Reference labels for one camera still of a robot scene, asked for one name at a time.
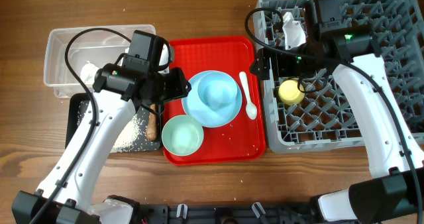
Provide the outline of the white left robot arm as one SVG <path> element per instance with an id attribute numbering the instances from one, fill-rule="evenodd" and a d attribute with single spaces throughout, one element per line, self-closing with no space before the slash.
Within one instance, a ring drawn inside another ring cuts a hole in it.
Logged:
<path id="1" fill-rule="evenodd" d="M 181 68 L 167 74 L 145 65 L 107 64 L 98 70 L 90 102 L 55 168 L 31 194 L 20 191 L 12 206 L 17 223 L 132 223 L 137 201 L 110 196 L 92 205 L 94 187 L 121 131 L 141 105 L 188 95 Z"/>

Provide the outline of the green rice bowl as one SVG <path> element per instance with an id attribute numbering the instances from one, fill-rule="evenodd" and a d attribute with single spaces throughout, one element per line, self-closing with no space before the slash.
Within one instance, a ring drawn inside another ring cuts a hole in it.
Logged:
<path id="1" fill-rule="evenodd" d="M 164 148 L 176 156 L 189 156 L 195 153 L 201 147 L 203 139 L 203 127 L 189 115 L 171 118 L 162 129 Z"/>

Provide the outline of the white napkin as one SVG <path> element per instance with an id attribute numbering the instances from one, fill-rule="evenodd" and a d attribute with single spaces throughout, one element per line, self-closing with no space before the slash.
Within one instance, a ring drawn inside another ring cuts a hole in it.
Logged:
<path id="1" fill-rule="evenodd" d="M 91 63 L 89 60 L 86 61 L 79 74 L 81 80 L 86 84 L 93 84 L 95 81 L 95 75 L 100 67 Z"/>

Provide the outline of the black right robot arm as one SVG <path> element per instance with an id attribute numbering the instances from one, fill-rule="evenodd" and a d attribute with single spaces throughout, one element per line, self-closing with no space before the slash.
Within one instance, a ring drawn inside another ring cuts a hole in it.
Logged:
<path id="1" fill-rule="evenodd" d="M 423 221 L 423 21 L 408 0 L 258 0 L 246 20 L 276 153 L 366 148 L 371 179 L 311 199 L 310 223 Z"/>

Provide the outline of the brown bread stick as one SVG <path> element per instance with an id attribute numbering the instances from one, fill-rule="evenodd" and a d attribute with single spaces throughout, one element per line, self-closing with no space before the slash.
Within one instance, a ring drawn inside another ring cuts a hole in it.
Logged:
<path id="1" fill-rule="evenodd" d="M 150 141 L 156 140 L 157 137 L 156 115 L 153 113 L 149 114 L 148 124 L 146 126 L 146 137 Z"/>

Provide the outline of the yellow plastic cup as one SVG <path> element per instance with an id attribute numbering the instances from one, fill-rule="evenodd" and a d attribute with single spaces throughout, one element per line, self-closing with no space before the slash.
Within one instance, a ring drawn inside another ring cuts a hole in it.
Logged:
<path id="1" fill-rule="evenodd" d="M 299 104 L 305 97 L 303 90 L 297 80 L 286 80 L 278 88 L 278 97 L 286 105 Z"/>

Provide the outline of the cooked white rice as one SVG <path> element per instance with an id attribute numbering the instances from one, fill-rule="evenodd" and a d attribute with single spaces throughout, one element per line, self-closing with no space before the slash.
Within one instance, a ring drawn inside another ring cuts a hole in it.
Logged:
<path id="1" fill-rule="evenodd" d="M 75 133 L 77 127 L 85 115 L 89 101 L 75 101 L 74 110 L 70 111 L 68 118 L 67 141 L 70 142 L 71 137 Z M 128 122 L 126 127 L 115 141 L 111 153 L 118 152 L 142 152 L 149 148 L 154 148 L 156 143 L 150 141 L 146 137 L 146 126 L 148 124 L 149 112 L 140 108 L 136 115 Z"/>

